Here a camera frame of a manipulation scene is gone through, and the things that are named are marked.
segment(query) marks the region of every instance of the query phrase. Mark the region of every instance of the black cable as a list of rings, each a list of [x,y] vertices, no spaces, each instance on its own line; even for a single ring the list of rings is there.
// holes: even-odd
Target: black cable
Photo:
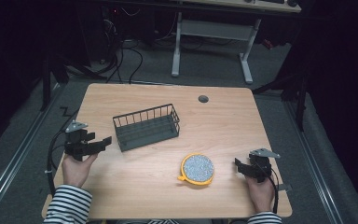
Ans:
[[[173,36],[176,37],[176,35],[172,35],[172,30],[173,30],[173,28],[175,27],[175,24],[177,23],[177,22],[176,22],[177,18],[178,18],[178,13],[176,12],[175,15],[174,15],[174,17],[173,17],[173,22],[172,22],[172,26],[171,26],[170,31],[168,31],[168,33],[167,33],[165,36],[163,36],[163,37],[161,37],[161,38],[158,38],[158,39],[155,39],[154,42],[155,42],[156,44],[160,45],[160,44],[158,43],[158,41],[160,41],[160,40],[169,39],[169,38],[171,38],[171,37],[173,37]]]
[[[54,186],[54,180],[53,180],[53,171],[52,171],[52,167],[55,168],[55,170],[58,169],[58,167],[55,165],[53,159],[52,159],[52,152],[57,148],[54,147],[55,143],[58,139],[58,137],[62,134],[65,133],[65,127],[67,126],[67,123],[69,120],[72,119],[72,117],[77,114],[77,112],[79,111],[79,109],[77,109],[66,121],[65,123],[61,126],[61,128],[59,129],[59,131],[54,134],[53,138],[51,139],[50,142],[50,146],[48,148],[48,162],[47,162],[47,169],[45,171],[45,173],[48,175],[48,186],[50,188],[50,192],[51,192],[51,196],[54,196],[55,194],[55,186]]]
[[[97,74],[97,75],[100,75],[102,73],[105,73],[105,72],[108,72],[109,70],[112,70],[116,65],[116,60],[115,58],[112,59],[112,61],[103,69],[99,70],[99,71],[95,71],[93,73]],[[85,76],[84,73],[80,73],[80,72],[77,72],[77,71],[74,71],[72,69],[70,69],[69,67],[65,66],[65,69],[68,73],[72,74],[72,75],[75,75],[75,76]]]
[[[51,192],[51,196],[54,196],[55,194],[55,186],[54,186],[54,180],[53,180],[53,171],[52,171],[52,149],[55,145],[55,142],[57,141],[57,138],[60,136],[60,134],[62,134],[62,131],[60,130],[59,132],[57,132],[53,139],[50,142],[50,147],[48,148],[48,164],[47,164],[47,170],[45,171],[45,173],[48,175],[48,185],[50,187],[50,192]]]
[[[137,53],[137,54],[141,57],[141,61],[139,62],[138,67],[137,67],[137,68],[132,72],[132,74],[130,75],[129,84],[131,84],[132,77],[133,77],[133,75],[135,75],[135,73],[136,73],[136,72],[138,71],[138,69],[141,67],[142,62],[144,61],[144,57],[142,56],[142,54],[141,54],[139,51],[137,51],[137,50],[135,50],[135,49],[127,49],[127,50],[131,50],[131,51]]]
[[[272,208],[272,211],[275,211],[274,213],[277,214],[278,212],[278,192],[279,192],[279,179],[278,179],[278,176],[277,176],[277,173],[275,173],[275,171],[271,168],[271,171],[274,172],[275,174],[275,177],[277,178],[277,184],[274,185],[275,187],[275,202],[274,202],[274,207]]]
[[[172,38],[172,37],[174,37],[174,35],[173,36],[170,36],[170,37],[166,37],[166,38],[164,38],[164,39],[160,39],[160,40],[155,40],[155,44],[157,44],[157,45],[159,45],[159,46],[162,46],[162,47],[170,47],[170,46],[173,46],[174,44],[175,44],[175,40],[170,40],[170,38]],[[159,42],[169,42],[169,44],[161,44],[161,43],[159,43]]]
[[[121,49],[121,59],[120,59],[120,63],[116,65],[116,69],[115,71],[112,72],[112,74],[109,76],[109,78],[106,80],[105,83],[108,83],[110,81],[110,79],[113,77],[113,75],[115,74],[115,72],[118,70],[118,68],[121,66],[121,64],[123,63],[123,58],[124,58],[124,53],[123,53],[123,48]],[[123,83],[120,74],[118,74],[118,79],[120,80],[120,83]]]
[[[263,174],[268,178],[268,180],[269,180],[269,181],[271,182],[271,184],[272,184],[272,187],[273,187],[274,190],[275,190],[275,200],[274,200],[274,206],[273,206],[273,208],[272,208],[272,212],[275,213],[275,214],[277,214],[277,212],[278,212],[278,200],[279,200],[279,198],[278,198],[278,189],[277,189],[277,187],[275,186],[274,181],[271,179],[271,176],[269,176],[269,175],[263,170],[263,168],[261,168],[261,166],[260,166],[257,162],[255,162],[255,164],[256,164],[257,167],[263,172]]]
[[[211,45],[218,45],[218,46],[225,46],[225,45],[229,45],[231,43],[237,43],[239,42],[239,40],[234,40],[234,39],[230,39],[230,40],[226,40],[226,42],[224,43],[219,43],[219,42],[216,42],[216,41],[212,41],[211,39],[209,38],[205,38],[204,41],[208,44],[211,44]]]
[[[186,49],[186,50],[196,50],[196,49],[201,48],[201,47],[203,46],[203,44],[204,44],[204,38],[202,38],[202,39],[200,40],[200,44],[199,44],[198,46],[196,46],[195,48],[186,48],[186,47],[183,46],[183,44],[181,44],[180,47],[181,47],[182,49]]]

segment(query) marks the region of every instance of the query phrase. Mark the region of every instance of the round sponge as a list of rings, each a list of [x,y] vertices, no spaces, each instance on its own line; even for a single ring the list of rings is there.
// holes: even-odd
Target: round sponge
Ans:
[[[195,185],[208,185],[213,178],[212,161],[199,153],[192,153],[185,157],[181,166],[180,180],[188,181]]]

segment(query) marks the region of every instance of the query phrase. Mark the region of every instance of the metal mesh basket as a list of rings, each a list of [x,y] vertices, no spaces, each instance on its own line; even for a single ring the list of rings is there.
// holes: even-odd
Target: metal mesh basket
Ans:
[[[121,151],[179,136],[179,117],[172,104],[113,117]]]

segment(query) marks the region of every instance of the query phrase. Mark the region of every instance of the wooden table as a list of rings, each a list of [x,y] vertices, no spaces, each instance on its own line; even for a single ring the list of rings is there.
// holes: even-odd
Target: wooden table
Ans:
[[[200,95],[206,95],[209,102],[201,103]],[[166,104],[173,104],[180,118],[179,136],[121,152],[112,117]],[[255,212],[245,178],[234,164],[234,158],[248,162],[251,150],[270,148],[250,90],[91,84],[77,121],[87,122],[97,141],[113,137],[83,186],[93,195],[91,219],[234,218]],[[177,179],[183,158],[193,152],[213,162],[209,186]],[[270,162],[280,176],[275,160]],[[54,182],[62,184],[61,168]],[[46,200],[43,215],[50,200]],[[278,213],[282,217],[292,213],[284,191],[280,192]]]

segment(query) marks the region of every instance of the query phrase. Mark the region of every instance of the desk leg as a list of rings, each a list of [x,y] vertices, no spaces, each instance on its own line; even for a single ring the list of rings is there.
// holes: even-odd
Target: desk leg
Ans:
[[[173,77],[179,76],[181,32],[182,32],[182,12],[178,12],[178,22],[176,27],[176,46],[175,46],[175,52],[173,53],[173,62],[172,62]]]
[[[258,31],[258,27],[260,26],[260,22],[261,22],[261,19],[258,19],[255,21],[255,26],[253,27],[252,32],[249,37],[249,40],[248,40],[248,46],[246,47],[245,52],[240,54],[242,71],[243,71],[243,75],[245,76],[245,82],[247,84],[253,83],[252,74],[251,74],[251,71],[249,70],[248,57],[249,57],[249,53],[251,52],[252,45],[255,42],[255,36],[257,35],[257,31]]]

